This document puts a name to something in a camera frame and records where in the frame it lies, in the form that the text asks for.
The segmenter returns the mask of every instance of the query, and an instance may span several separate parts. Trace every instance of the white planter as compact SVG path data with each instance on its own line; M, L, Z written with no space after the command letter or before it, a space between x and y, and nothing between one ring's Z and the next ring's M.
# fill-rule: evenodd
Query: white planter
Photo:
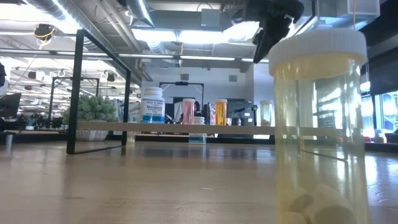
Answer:
M91 122L105 122L103 120L91 120ZM76 140L79 141L104 141L108 131L76 130Z

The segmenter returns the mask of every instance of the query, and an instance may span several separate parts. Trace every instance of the white bottle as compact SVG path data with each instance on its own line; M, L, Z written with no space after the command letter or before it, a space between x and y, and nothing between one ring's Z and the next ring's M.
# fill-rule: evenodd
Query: white bottle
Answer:
M147 87L141 100L141 123L163 124L165 100L162 98L163 89Z
M205 118L196 116L193 118L193 124L205 124ZM189 133L189 144L206 144L206 134Z

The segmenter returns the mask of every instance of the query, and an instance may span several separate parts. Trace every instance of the pink bottle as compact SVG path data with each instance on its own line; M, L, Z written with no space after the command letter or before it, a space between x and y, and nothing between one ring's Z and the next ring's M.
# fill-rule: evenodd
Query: pink bottle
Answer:
M195 105L195 100L194 99L183 99L183 119L182 123L183 124L193 124L193 117L195 115L194 111L194 105Z

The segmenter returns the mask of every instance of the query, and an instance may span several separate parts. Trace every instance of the black metal frame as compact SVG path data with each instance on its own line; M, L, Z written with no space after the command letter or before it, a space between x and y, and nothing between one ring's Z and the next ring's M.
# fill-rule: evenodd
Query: black metal frame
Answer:
M52 77L52 84L51 84L51 95L50 95L50 106L49 106L49 118L47 120L47 128L50 128L51 125L51 115L52 115L52 103L53 103L53 99L54 99L54 89L57 86L55 86L55 81L57 79L61 79L61 80L72 80L72 78L68 77ZM97 86L96 86L96 91L95 91L95 95L98 96L99 90L100 90L100 78L82 78L82 80L96 80L97 81Z
M80 80L81 80L81 65L83 63L83 44L85 37L92 41L100 50L106 53L111 59L113 59L121 68L126 71L126 89L124 91L124 114L123 122L128 122L128 111L129 111L129 95L130 95L130 81L131 71L127 66L120 61L115 54L111 53L106 47L104 47L98 40L96 40L86 30L78 30L76 33L76 46L75 46L75 59L73 64L73 76L72 76L72 95L70 100L70 114L69 114L69 131L68 131L68 142L67 142L67 154L82 154L87 152L95 152L99 150L112 149L118 146L104 147L101 149L92 149L85 151L75 152L76 146L76 129L77 129L77 112L79 104L79 93L80 93ZM127 132L123 131L121 145L125 146L127 143Z
M173 84L176 86L183 86L183 85L179 85L181 83L184 83L185 85L200 85L201 86L201 107L203 109L204 105L203 105L203 95L205 93L205 84L204 83L189 83L189 82L160 82L159 83L159 88L162 88L163 84Z

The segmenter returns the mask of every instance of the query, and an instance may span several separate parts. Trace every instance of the white wall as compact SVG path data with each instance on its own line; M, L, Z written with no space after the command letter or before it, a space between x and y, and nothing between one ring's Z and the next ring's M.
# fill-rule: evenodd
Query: white wall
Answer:
M180 72L189 74L190 83L204 83L204 103L214 103L218 98L246 98L245 74L235 68L146 68L153 82L142 82L142 90L148 86L159 87L159 82L179 82ZM237 82L229 82L229 75L237 75ZM173 97L195 97L201 103L201 93L194 86L170 85L164 92L166 103L173 103Z

